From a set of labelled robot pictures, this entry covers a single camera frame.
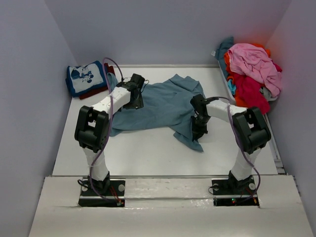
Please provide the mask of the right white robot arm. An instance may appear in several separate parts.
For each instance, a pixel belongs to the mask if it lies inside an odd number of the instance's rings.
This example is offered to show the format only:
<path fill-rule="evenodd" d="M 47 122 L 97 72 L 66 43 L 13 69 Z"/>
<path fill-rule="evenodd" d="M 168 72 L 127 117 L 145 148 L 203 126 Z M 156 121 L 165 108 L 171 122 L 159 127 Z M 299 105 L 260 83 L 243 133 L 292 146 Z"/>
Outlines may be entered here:
<path fill-rule="evenodd" d="M 246 189 L 252 189 L 255 194 L 260 185 L 255 184 L 252 172 L 257 170 L 256 158 L 270 141 L 271 132 L 259 108 L 237 107 L 222 99 L 204 98 L 201 94 L 191 99 L 195 112 L 192 116 L 193 140 L 197 141 L 208 132 L 211 117 L 228 122 L 237 142 L 237 157 L 228 178 L 214 181 L 211 188 L 215 195 L 239 195 Z"/>

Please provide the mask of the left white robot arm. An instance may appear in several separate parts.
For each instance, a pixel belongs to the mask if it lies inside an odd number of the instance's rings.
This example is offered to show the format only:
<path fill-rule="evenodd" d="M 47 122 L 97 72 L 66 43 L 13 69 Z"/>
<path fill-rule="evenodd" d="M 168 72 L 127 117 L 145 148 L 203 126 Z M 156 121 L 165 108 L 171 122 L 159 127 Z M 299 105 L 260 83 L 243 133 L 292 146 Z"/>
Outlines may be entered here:
<path fill-rule="evenodd" d="M 86 156 L 89 175 L 88 184 L 79 181 L 96 195 L 103 196 L 110 187 L 110 173 L 105 163 L 104 149 L 108 142 L 114 114 L 124 109 L 143 107 L 142 89 L 145 79 L 133 74 L 129 81 L 120 81 L 103 100 L 79 110 L 75 128 L 75 140 Z"/>

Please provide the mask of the grey-blue t shirt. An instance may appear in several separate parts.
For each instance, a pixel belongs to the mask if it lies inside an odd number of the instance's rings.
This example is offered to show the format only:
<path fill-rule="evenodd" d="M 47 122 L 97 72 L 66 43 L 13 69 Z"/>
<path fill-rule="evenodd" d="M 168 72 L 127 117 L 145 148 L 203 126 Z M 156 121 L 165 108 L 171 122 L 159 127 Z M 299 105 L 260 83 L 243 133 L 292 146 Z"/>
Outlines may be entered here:
<path fill-rule="evenodd" d="M 146 85 L 142 92 L 144 107 L 116 112 L 110 136 L 124 131 L 169 127 L 174 130 L 173 136 L 178 141 L 192 150 L 203 152 L 192 135 L 191 117 L 195 112 L 190 100 L 198 94 L 204 94 L 199 81 L 177 74 L 162 83 Z"/>

